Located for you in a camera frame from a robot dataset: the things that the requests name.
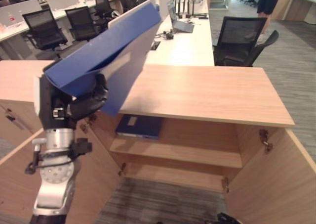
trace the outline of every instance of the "blue folder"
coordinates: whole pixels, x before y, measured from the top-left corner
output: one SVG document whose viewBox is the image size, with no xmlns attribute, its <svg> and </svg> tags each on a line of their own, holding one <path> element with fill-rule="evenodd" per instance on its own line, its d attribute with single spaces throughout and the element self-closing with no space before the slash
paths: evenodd
<svg viewBox="0 0 316 224">
<path fill-rule="evenodd" d="M 109 96 L 101 111 L 116 115 L 143 69 L 160 23 L 159 13 L 148 4 L 53 65 L 45 74 L 56 87 L 78 97 L 91 91 L 94 76 L 103 73 Z"/>
</svg>

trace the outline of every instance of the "laptop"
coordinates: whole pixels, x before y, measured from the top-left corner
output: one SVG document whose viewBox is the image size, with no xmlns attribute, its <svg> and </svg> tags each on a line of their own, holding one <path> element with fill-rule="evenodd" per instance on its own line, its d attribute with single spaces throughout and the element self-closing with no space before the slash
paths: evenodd
<svg viewBox="0 0 316 224">
<path fill-rule="evenodd" d="M 169 15 L 170 15 L 172 28 L 173 28 L 174 32 L 186 32 L 186 33 L 193 32 L 194 25 L 179 21 L 177 19 L 177 14 L 176 14 L 173 0 L 170 0 L 168 2 L 168 10 L 169 10 Z"/>
</svg>

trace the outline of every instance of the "black shorts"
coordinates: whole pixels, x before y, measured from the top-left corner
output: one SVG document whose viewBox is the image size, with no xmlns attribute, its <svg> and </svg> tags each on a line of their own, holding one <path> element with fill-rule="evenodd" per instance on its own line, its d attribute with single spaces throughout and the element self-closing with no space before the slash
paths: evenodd
<svg viewBox="0 0 316 224">
<path fill-rule="evenodd" d="M 259 0 L 257 13 L 271 15 L 277 5 L 278 0 Z"/>
</svg>

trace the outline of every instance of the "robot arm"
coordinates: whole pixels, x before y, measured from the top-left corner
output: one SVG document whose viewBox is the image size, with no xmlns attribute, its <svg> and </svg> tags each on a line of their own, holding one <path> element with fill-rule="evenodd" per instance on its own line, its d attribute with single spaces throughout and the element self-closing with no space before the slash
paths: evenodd
<svg viewBox="0 0 316 224">
<path fill-rule="evenodd" d="M 33 161 L 25 173 L 39 169 L 41 186 L 30 224 L 64 224 L 75 193 L 75 179 L 80 170 L 79 156 L 92 151 L 86 138 L 75 141 L 77 121 L 97 110 L 108 95 L 102 74 L 95 77 L 95 88 L 73 100 L 52 85 L 45 75 L 39 80 L 39 118 L 46 138 L 32 141 Z"/>
</svg>

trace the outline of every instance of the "person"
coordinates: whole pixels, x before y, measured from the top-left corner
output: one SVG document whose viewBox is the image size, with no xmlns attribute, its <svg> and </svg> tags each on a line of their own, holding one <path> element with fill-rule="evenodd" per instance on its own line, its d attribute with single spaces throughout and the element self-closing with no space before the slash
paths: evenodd
<svg viewBox="0 0 316 224">
<path fill-rule="evenodd" d="M 6 6 L 6 5 L 10 5 L 8 0 L 0 0 L 0 7 Z"/>
<path fill-rule="evenodd" d="M 259 42 L 262 42 L 264 39 L 264 33 L 266 32 L 270 22 L 271 22 L 271 14 L 277 5 L 278 0 L 259 0 L 258 3 L 258 17 L 264 17 L 267 19 L 265 26 L 261 32 L 261 35 L 258 39 Z"/>
</svg>

